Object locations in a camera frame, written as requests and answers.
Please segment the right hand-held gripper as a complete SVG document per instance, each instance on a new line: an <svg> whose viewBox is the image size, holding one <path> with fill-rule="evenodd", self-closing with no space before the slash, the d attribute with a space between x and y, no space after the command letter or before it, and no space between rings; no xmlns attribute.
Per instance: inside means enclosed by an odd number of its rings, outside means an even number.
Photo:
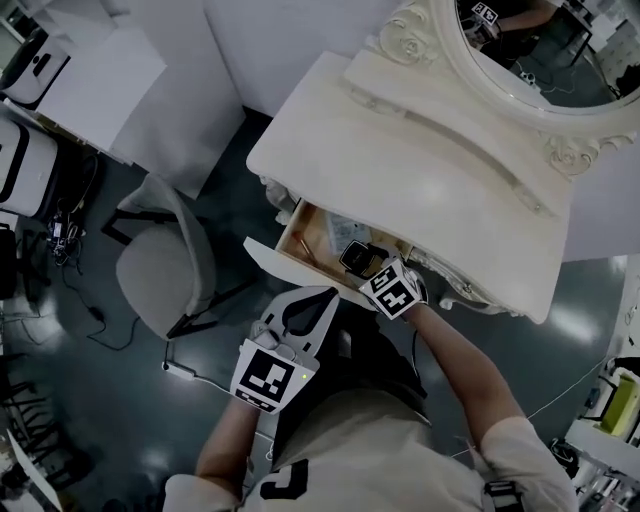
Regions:
<svg viewBox="0 0 640 512"><path fill-rule="evenodd" d="M394 320L420 303L416 290L407 279L408 267L401 259L392 261L391 245L371 243L370 249L385 267L360 285L359 291L380 313Z"/></svg>

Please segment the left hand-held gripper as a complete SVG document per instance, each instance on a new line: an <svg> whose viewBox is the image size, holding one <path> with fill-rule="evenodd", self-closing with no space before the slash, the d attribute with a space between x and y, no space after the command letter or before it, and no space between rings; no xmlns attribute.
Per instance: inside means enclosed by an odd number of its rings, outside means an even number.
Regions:
<svg viewBox="0 0 640 512"><path fill-rule="evenodd" d="M285 360L246 338L239 348L231 394L266 413L281 412L317 374L317 353L339 303L339 292L332 286L299 287L276 296L262 321L295 350L296 359Z"/></svg>

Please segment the person's left hand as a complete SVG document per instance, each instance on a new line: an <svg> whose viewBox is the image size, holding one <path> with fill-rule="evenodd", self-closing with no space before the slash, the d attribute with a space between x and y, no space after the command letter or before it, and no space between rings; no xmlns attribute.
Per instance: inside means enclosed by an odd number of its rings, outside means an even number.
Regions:
<svg viewBox="0 0 640 512"><path fill-rule="evenodd" d="M278 335L269 326L257 320L251 325L249 339L267 351L271 351L288 361L296 359L295 350L281 342Z"/></svg>

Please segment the person's right hand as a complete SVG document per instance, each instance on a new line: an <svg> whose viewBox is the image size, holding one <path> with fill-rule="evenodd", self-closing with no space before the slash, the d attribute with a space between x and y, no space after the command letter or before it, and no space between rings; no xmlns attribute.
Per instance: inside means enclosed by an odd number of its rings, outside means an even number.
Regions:
<svg viewBox="0 0 640 512"><path fill-rule="evenodd" d="M424 282L423 277L416 272L414 269L408 268L406 270L408 275L407 279L416 290L416 294L418 296L418 301L422 304L429 304L429 294Z"/></svg>

